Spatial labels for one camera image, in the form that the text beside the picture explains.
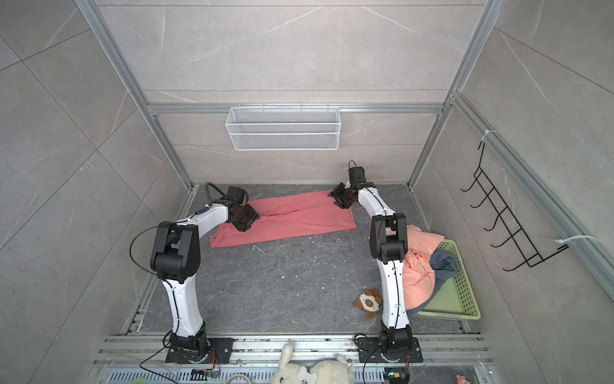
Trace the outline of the dark pink t-shirt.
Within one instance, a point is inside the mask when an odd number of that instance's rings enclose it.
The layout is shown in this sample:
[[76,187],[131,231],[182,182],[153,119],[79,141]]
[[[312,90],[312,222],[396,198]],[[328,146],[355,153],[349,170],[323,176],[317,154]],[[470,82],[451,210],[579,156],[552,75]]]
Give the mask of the dark pink t-shirt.
[[334,203],[327,191],[252,201],[260,219],[246,232],[232,224],[220,225],[210,245],[224,248],[355,229],[353,211]]

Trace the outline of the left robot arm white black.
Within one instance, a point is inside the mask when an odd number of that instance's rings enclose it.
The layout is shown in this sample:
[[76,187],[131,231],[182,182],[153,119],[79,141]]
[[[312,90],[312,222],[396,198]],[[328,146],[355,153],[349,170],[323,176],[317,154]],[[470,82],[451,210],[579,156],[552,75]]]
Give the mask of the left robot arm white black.
[[201,237],[224,223],[246,232],[260,218],[249,205],[245,189],[229,187],[222,192],[208,182],[206,188],[211,187],[220,198],[211,198],[207,190],[208,203],[203,209],[176,222],[161,222],[154,238],[150,268],[166,289],[173,319],[168,336],[169,363],[201,363],[213,358],[214,345],[206,336],[195,286],[201,265]]

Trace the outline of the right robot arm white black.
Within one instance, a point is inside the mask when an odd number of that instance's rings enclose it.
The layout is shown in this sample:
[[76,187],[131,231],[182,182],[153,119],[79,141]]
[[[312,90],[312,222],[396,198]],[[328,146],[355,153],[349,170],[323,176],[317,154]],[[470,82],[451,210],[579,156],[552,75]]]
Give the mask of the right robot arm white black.
[[382,279],[382,330],[380,352],[393,361],[413,347],[413,333],[405,308],[402,272],[409,250],[407,221],[380,196],[377,187],[366,179],[363,167],[348,163],[348,182],[338,184],[330,193],[334,205],[349,209],[360,204],[371,217],[369,249]]

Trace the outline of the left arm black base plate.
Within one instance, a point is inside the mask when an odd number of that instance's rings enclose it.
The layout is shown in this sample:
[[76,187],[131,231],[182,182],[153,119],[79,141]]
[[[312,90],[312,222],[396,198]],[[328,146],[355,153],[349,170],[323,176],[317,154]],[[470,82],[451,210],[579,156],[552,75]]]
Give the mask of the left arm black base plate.
[[208,339],[203,352],[171,347],[167,352],[165,363],[177,364],[213,364],[214,361],[221,364],[230,362],[233,351],[234,339],[214,338]]

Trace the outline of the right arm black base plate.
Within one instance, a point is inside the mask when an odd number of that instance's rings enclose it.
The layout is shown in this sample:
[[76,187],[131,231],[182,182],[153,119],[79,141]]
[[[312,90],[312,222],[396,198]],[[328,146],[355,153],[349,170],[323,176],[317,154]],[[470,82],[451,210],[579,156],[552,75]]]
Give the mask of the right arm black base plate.
[[417,338],[413,338],[409,347],[388,349],[375,337],[358,334],[353,337],[353,343],[358,349],[360,363],[423,363],[424,358]]

